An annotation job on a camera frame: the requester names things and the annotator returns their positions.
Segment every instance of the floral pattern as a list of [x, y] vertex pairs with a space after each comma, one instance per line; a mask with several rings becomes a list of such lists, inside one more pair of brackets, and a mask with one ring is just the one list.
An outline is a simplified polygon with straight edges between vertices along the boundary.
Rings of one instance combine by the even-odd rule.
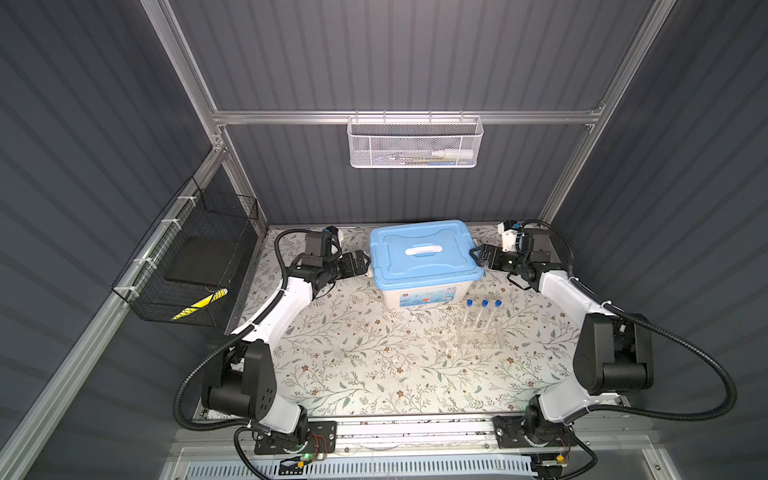
[[[496, 227], [469, 228], [478, 242], [498, 244]], [[367, 252], [371, 230], [344, 229], [343, 249]], [[241, 323], [280, 280], [273, 247], [279, 232], [267, 235]], [[303, 247], [301, 233], [280, 243], [287, 262]], [[278, 390], [313, 415], [495, 412], [521, 410], [571, 374], [578, 328], [541, 294], [487, 270], [467, 298], [502, 301], [497, 348], [459, 348], [464, 301], [388, 310], [367, 276], [339, 281], [277, 345]]]

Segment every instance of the test tube with blue cap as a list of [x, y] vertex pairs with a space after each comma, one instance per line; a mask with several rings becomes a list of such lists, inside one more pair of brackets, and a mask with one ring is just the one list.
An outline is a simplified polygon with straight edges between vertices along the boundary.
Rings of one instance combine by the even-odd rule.
[[467, 300], [467, 311], [464, 312], [464, 321], [462, 327], [467, 326], [467, 319], [469, 318], [469, 310], [472, 308], [472, 299]]
[[485, 328], [483, 329], [483, 332], [488, 331], [488, 327], [491, 325], [491, 322], [496, 318], [496, 315], [498, 314], [501, 307], [502, 307], [502, 301], [496, 300], [496, 308], [494, 308], [493, 311], [491, 312], [491, 316], [488, 318], [488, 323], [485, 324]]
[[480, 326], [480, 317], [482, 317], [482, 314], [486, 311], [485, 310], [486, 308], [488, 308], [488, 301], [483, 300], [482, 310], [480, 310], [480, 313], [478, 313], [477, 317], [475, 318], [475, 329], [477, 329]]

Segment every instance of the storage bin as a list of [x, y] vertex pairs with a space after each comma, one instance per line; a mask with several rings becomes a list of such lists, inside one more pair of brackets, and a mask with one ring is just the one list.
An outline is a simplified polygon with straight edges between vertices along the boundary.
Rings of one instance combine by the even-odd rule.
[[370, 242], [373, 281], [387, 308], [461, 300], [485, 274], [459, 220], [376, 228]]

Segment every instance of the striped gray wall panel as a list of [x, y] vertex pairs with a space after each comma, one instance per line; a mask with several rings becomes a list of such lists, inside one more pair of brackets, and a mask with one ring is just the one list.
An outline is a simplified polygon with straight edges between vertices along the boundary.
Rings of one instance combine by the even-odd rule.
[[221, 110], [571, 110], [650, 0], [171, 4]]
[[[740, 389], [727, 417], [659, 421], [686, 478], [757, 478], [768, 466], [768, 4], [678, 2], [555, 219], [576, 274], [713, 353]], [[715, 406], [716, 376], [654, 346], [637, 401]]]
[[349, 165], [342, 125], [227, 129], [272, 224], [535, 217], [584, 132], [490, 125], [475, 168], [379, 170]]
[[[4, 443], [210, 144], [137, 2], [2, 2], [0, 38]], [[155, 478], [204, 344], [127, 319], [28, 478], [118, 478], [73, 472], [130, 456], [123, 478]]]

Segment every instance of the product label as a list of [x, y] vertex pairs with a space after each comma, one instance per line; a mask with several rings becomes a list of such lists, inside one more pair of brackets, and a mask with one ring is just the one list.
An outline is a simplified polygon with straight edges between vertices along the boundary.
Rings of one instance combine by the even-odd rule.
[[449, 286], [416, 293], [401, 293], [400, 306], [416, 306], [425, 303], [450, 302], [456, 296], [456, 287]]

